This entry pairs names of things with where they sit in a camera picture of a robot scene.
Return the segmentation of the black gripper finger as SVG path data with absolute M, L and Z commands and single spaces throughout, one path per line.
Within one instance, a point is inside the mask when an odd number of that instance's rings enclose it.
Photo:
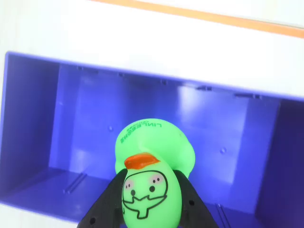
M 188 178 L 174 170 L 182 195 L 182 210 L 179 226 L 182 228 L 218 228 L 210 211 Z
M 122 188 L 126 169 L 122 169 L 78 223 L 78 228 L 119 228 L 125 225 Z

